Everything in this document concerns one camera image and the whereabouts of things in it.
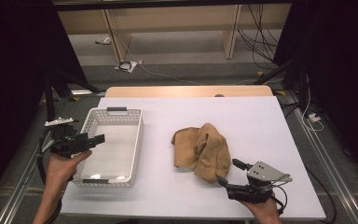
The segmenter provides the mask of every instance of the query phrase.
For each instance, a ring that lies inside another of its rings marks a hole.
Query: human arm
[[[66,159],[58,154],[51,154],[48,159],[46,186],[42,202],[34,217],[34,224],[45,223],[54,213],[61,192],[77,165],[91,155],[91,150],[84,151],[72,159]]]
[[[272,199],[269,198],[265,203],[240,203],[252,212],[260,224],[281,224],[277,204]]]

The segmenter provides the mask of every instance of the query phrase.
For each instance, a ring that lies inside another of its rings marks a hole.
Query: white tabletop
[[[288,195],[283,219],[325,218],[275,97],[103,98],[99,107],[108,106],[143,110],[145,126],[135,185],[132,189],[96,189],[70,183],[62,199],[62,214],[252,218],[217,183],[211,185],[192,171],[173,166],[173,134],[210,122],[227,139],[231,158],[251,164],[263,161],[291,175],[293,182],[282,186]],[[233,165],[227,180],[247,184],[245,172]],[[284,202],[283,193],[274,192]]]

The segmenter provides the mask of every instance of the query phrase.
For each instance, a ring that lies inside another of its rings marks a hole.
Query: electrical cable
[[[282,211],[280,212],[280,215],[283,213],[283,210],[286,208],[286,205],[287,205],[287,193],[286,193],[286,191],[284,191],[284,189],[283,188],[281,188],[280,186],[274,186],[275,188],[278,188],[278,189],[280,189],[282,192],[283,192],[283,194],[284,194],[284,204],[282,203]]]
[[[284,118],[287,119],[287,117],[288,117],[293,111],[295,111],[295,109],[297,109],[297,108],[298,108],[298,106],[293,107],[293,108],[284,116]]]
[[[127,48],[127,46],[125,45],[124,41],[121,39],[121,37],[119,38],[120,41],[122,42],[122,44],[125,46],[126,48],[126,51],[130,54],[130,56],[133,58],[134,61],[137,61],[138,60],[135,58],[135,56],[133,56],[132,52],[130,51],[129,48]],[[174,79],[176,81],[180,81],[180,82],[185,82],[185,83],[191,83],[191,84],[194,84],[194,85],[198,85],[198,86],[203,86],[203,84],[200,84],[198,82],[194,82],[194,81],[189,81],[189,80],[184,80],[184,79],[179,79],[179,78],[176,78],[176,77],[171,77],[169,75],[164,75],[164,74],[160,74],[160,73],[154,73],[154,72],[150,72],[149,70],[147,70],[142,64],[139,63],[139,65],[146,71],[146,73],[150,74],[150,75],[153,75],[153,76],[159,76],[159,77],[168,77],[168,78],[171,78],[171,79]],[[280,81],[282,80],[283,78],[279,78],[277,80],[271,80],[269,81],[268,83],[270,82],[277,82],[277,81]],[[241,83],[244,83],[244,82],[255,82],[255,79],[246,79],[246,80],[243,80],[243,81],[240,81],[240,82],[237,82],[237,83],[234,83],[234,84],[231,84],[231,85],[240,85]]]
[[[329,198],[331,205],[333,207],[333,217],[330,221],[324,221],[321,220],[322,223],[326,223],[326,224],[331,224],[334,223],[337,219],[337,208],[336,208],[336,204],[333,200],[333,197],[331,196],[331,194],[328,192],[326,186],[322,183],[322,181],[307,167],[305,166],[305,169],[307,170],[308,173],[310,173],[310,175],[321,185],[321,187],[324,189],[324,191],[327,194],[327,197]]]
[[[249,40],[252,40],[253,42],[256,42],[256,43],[262,43],[262,42],[257,41],[257,40],[255,40],[255,39],[252,39],[251,37],[247,36],[247,35],[245,34],[245,32],[242,31],[242,30],[238,30],[238,33],[240,34],[240,36],[241,36],[243,42],[245,43],[245,45],[246,45],[248,48],[250,48],[252,51],[254,51],[255,53],[257,53],[257,54],[260,55],[261,57],[263,57],[263,58],[269,60],[270,62],[272,62],[272,59],[271,59],[268,55],[265,55],[262,51],[260,51],[260,50],[257,49],[256,47],[254,47],[254,46],[250,43]]]
[[[303,125],[310,131],[314,131],[314,132],[319,132],[319,131],[322,131],[324,129],[324,125],[320,122],[320,121],[317,121],[320,125],[321,125],[321,128],[320,129],[314,129],[312,127],[312,125],[310,124],[310,127],[305,123],[304,119],[305,119],[305,115],[307,114],[307,110],[309,109],[310,107],[310,84],[309,84],[309,78],[308,78],[308,75],[307,75],[307,84],[308,84],[308,102],[307,102],[307,107],[305,108],[302,116],[301,116],[301,121],[303,123]]]
[[[267,29],[267,32],[269,33],[269,35],[271,36],[271,38],[275,41],[275,43],[278,44],[278,40],[275,39],[274,35],[269,31],[269,29]]]
[[[126,48],[126,51],[130,54],[130,56],[133,58],[134,61],[136,62],[139,62],[135,56],[133,56],[133,54],[131,53],[130,49],[127,47],[127,45],[124,43],[124,41],[121,39],[121,37],[119,37],[121,43],[123,44],[123,46]],[[167,77],[167,78],[171,78],[173,80],[176,80],[176,81],[180,81],[180,82],[185,82],[185,83],[190,83],[190,84],[194,84],[194,85],[197,85],[197,86],[203,86],[203,84],[200,84],[198,82],[194,82],[194,81],[189,81],[189,80],[184,80],[184,79],[179,79],[179,78],[176,78],[176,77],[171,77],[169,75],[164,75],[164,74],[160,74],[160,73],[154,73],[154,72],[150,72],[149,70],[147,70],[141,63],[138,63],[143,69],[144,71],[146,71],[146,73],[150,74],[150,75],[153,75],[153,76],[158,76],[158,77]]]
[[[257,23],[257,20],[256,20],[256,18],[255,18],[255,14],[254,14],[254,12],[252,11],[252,8],[251,8],[251,5],[250,5],[250,4],[248,4],[248,8],[249,8],[249,11],[251,12],[252,17],[253,17],[253,19],[254,19],[254,21],[255,21],[255,25],[256,25],[256,27],[257,27],[257,32],[260,32],[260,34],[261,34],[261,37],[262,37],[262,39],[263,39],[263,43],[268,43],[266,37],[265,37],[264,34],[263,34],[262,23],[261,23],[261,19],[262,19],[262,16],[263,16],[264,5],[263,5],[263,4],[259,4],[259,5],[258,5],[258,13],[259,13],[259,15],[260,15],[260,16],[259,16],[259,22],[258,22],[258,23]]]

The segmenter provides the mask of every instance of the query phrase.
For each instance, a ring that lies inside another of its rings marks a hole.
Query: black device
[[[237,200],[247,203],[265,203],[269,198],[277,202],[281,208],[278,210],[279,214],[283,213],[285,205],[273,196],[272,189],[279,187],[275,185],[276,182],[283,182],[286,184],[293,179],[289,174],[284,174],[270,165],[258,161],[251,165],[244,163],[238,159],[233,159],[232,163],[244,170],[247,170],[248,185],[231,185],[228,181],[220,175],[217,175],[217,182],[226,188],[227,196],[231,200]]]
[[[57,153],[58,155],[70,159],[72,155],[87,151],[92,147],[96,147],[98,144],[103,143],[104,134],[96,135],[93,138],[89,138],[87,133],[76,134],[74,126],[69,125],[70,122],[74,122],[73,119],[58,118],[50,122],[46,122],[47,127],[40,138],[39,153],[37,156],[37,168],[39,170],[40,177],[44,184],[46,184],[46,171],[43,164],[43,155],[50,149],[51,153]],[[50,140],[43,147],[44,140],[47,133],[50,132]],[[53,223],[62,208],[62,201],[59,199],[57,207],[51,217],[46,223]]]

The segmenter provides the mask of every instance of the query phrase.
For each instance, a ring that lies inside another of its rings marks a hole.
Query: crumpled towel
[[[194,175],[211,184],[216,175],[227,176],[231,164],[227,141],[211,123],[179,130],[171,143],[175,167],[195,168]]]

